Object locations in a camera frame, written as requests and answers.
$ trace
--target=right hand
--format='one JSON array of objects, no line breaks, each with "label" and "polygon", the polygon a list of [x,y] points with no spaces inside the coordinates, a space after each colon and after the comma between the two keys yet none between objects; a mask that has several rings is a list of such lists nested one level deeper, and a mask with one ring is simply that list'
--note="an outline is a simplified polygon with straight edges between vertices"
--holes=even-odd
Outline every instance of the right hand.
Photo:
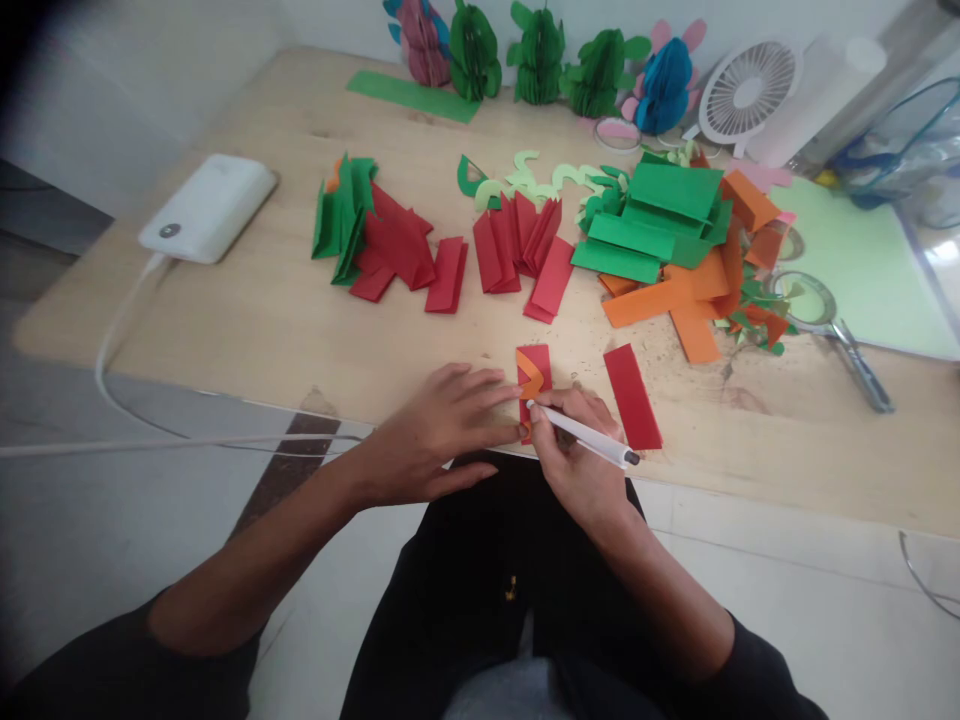
[{"label": "right hand", "polygon": [[588,535],[593,535],[625,513],[635,514],[624,491],[623,470],[579,443],[574,443],[568,451],[561,450],[553,424],[537,407],[551,406],[587,427],[624,442],[623,430],[606,403],[580,390],[548,390],[541,393],[535,403],[530,408],[533,446],[553,494],[577,524]]}]

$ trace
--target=charging cable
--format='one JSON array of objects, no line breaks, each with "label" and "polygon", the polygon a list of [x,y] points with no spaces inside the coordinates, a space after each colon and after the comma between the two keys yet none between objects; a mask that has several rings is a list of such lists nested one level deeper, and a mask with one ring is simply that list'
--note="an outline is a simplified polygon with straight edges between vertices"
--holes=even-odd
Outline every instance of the charging cable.
[{"label": "charging cable", "polygon": [[[100,344],[100,350],[97,352],[97,360],[94,365],[93,370],[93,379],[97,385],[97,390],[100,393],[100,396],[106,401],[110,407],[118,412],[126,415],[131,420],[145,425],[154,430],[158,430],[162,433],[172,436],[174,439],[167,440],[132,440],[132,441],[105,441],[105,442],[87,442],[87,443],[63,443],[56,445],[25,445],[19,447],[4,447],[0,448],[0,459],[7,458],[22,458],[22,457],[38,457],[38,456],[53,456],[53,455],[75,455],[83,453],[99,453],[99,452],[122,452],[122,451],[135,451],[135,450],[158,450],[158,449],[175,449],[175,448],[191,448],[191,447],[203,447],[203,446],[215,446],[228,448],[230,450],[248,450],[252,452],[264,452],[271,455],[278,455],[280,457],[299,457],[299,458],[322,458],[332,455],[340,455],[339,452],[325,452],[325,453],[288,453],[288,452],[276,452],[269,448],[258,448],[258,447],[247,447],[250,444],[254,443],[263,443],[263,442],[282,442],[282,441],[306,441],[306,440],[349,440],[353,442],[362,442],[363,438],[359,438],[355,435],[330,435],[325,433],[311,433],[311,434],[290,434],[290,435],[258,435],[258,436],[244,436],[244,437],[226,437],[226,438],[192,438],[189,435],[185,435],[181,432],[168,428],[164,425],[161,425],[153,420],[143,417],[139,413],[135,412],[131,408],[128,408],[126,405],[120,402],[117,397],[110,390],[110,387],[107,385],[107,366],[110,362],[111,352],[114,345],[114,336],[117,335],[119,329],[124,324],[127,319],[127,315],[130,313],[130,309],[133,307],[134,301],[137,296],[140,294],[140,290],[143,287],[147,279],[153,275],[157,270],[161,268],[166,268],[169,262],[173,258],[163,253],[154,253],[151,258],[147,261],[147,264],[143,267],[143,270],[140,272],[139,277],[137,277],[136,282],[133,284],[133,287],[130,289],[130,292],[127,293],[127,296],[121,301],[120,305],[117,306],[117,311],[114,313],[113,319],[110,321],[110,325],[107,328],[106,333],[103,336],[103,341]],[[282,410],[288,410],[292,413],[300,413],[306,415],[314,415],[315,417],[323,417],[322,415],[316,415],[315,413],[306,413],[301,410],[294,410],[293,408],[277,408]]]}]

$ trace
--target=white fan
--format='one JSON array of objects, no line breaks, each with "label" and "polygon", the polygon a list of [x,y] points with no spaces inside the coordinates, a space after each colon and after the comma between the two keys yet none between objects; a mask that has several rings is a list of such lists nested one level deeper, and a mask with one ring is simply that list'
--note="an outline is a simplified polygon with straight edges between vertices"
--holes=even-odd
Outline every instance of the white fan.
[{"label": "white fan", "polygon": [[698,122],[683,134],[692,140],[700,132],[719,145],[733,145],[743,157],[751,136],[800,83],[803,58],[784,40],[769,38],[736,50],[717,65],[700,99]]}]

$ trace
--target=pen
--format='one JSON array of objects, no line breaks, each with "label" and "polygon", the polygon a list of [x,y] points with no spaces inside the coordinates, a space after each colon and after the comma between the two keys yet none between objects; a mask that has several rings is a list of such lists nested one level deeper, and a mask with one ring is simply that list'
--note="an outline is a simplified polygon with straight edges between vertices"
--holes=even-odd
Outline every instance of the pen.
[{"label": "pen", "polygon": [[[527,400],[527,408],[532,408],[536,403],[533,400]],[[568,418],[563,413],[559,413],[553,408],[538,406],[551,423],[558,428],[563,428],[568,433],[577,438],[577,442],[583,445],[590,452],[596,453],[604,460],[616,465],[620,469],[626,469],[627,463],[630,465],[639,465],[640,456],[637,455],[628,445],[617,442],[609,435],[597,432],[583,423],[578,423],[573,418]]]}]

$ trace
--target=white wall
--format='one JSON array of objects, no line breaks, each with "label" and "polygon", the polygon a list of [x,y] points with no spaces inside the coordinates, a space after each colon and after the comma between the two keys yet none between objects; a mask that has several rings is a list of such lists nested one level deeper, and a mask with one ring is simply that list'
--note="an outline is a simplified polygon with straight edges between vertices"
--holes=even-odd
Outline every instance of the white wall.
[{"label": "white wall", "polygon": [[[399,47],[387,31],[387,15],[379,0],[280,1],[302,45],[378,60],[399,59]],[[663,18],[680,35],[692,20],[702,17],[707,22],[707,36],[693,60],[705,74],[738,45],[763,35],[783,35],[801,48],[826,29],[874,37],[907,3],[908,0],[550,0],[549,7],[555,17],[563,20],[567,36],[565,60],[571,62],[576,60],[580,46],[600,30],[620,27],[627,37],[649,36],[657,20]],[[454,0],[433,0],[432,4],[449,24]],[[520,30],[510,19],[512,0],[473,0],[473,4],[484,11],[497,35],[504,83],[512,85],[516,70],[506,67],[507,48],[520,39]],[[533,8],[539,3],[528,0],[527,5]]]},{"label": "white wall", "polygon": [[40,38],[0,156],[112,216],[291,44],[273,0],[93,0]]}]

